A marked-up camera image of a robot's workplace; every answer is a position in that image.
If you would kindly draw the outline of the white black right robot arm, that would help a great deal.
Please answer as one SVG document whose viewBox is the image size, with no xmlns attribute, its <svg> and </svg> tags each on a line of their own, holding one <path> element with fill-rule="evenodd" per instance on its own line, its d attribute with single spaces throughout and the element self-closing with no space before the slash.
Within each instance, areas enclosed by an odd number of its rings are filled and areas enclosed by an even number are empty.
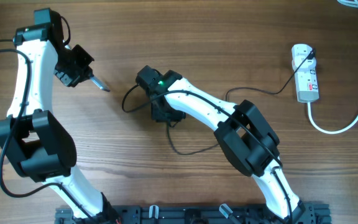
<svg viewBox="0 0 358 224">
<path fill-rule="evenodd" d="M 162 75 L 148 65 L 135 81 L 151 100 L 153 120 L 171 124 L 190 115 L 207 125 L 231 165 L 256 181 L 275 217 L 288 223 L 299 220 L 301 201 L 283 174 L 279 138 L 253 103 L 221 100 L 177 72 Z"/>
</svg>

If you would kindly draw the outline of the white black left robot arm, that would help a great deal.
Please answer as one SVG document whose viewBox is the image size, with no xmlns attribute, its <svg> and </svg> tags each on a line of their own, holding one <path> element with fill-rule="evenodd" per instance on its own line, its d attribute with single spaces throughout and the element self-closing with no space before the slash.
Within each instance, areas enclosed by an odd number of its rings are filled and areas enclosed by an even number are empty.
<svg viewBox="0 0 358 224">
<path fill-rule="evenodd" d="M 120 223 L 120 214 L 77 167 L 75 143 L 52 112 L 54 78 L 67 87 L 95 79 L 92 56 L 79 45 L 70 47 L 70 39 L 67 20 L 49 8 L 34 12 L 34 25 L 16 30 L 18 73 L 11 106 L 0 120 L 0 161 L 68 204 L 57 223 Z"/>
</svg>

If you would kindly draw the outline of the blue screen smartphone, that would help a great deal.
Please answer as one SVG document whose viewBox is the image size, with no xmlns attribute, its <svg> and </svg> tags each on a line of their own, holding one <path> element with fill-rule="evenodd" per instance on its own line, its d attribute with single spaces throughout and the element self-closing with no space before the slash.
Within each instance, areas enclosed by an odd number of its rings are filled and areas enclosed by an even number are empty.
<svg viewBox="0 0 358 224">
<path fill-rule="evenodd" d="M 96 76 L 92 76 L 89 78 L 99 89 L 101 89 L 102 91 L 106 91 L 106 92 L 110 92 L 109 87 L 107 86 L 107 84 L 105 84 L 104 82 L 102 82 L 100 79 L 98 79 Z"/>
</svg>

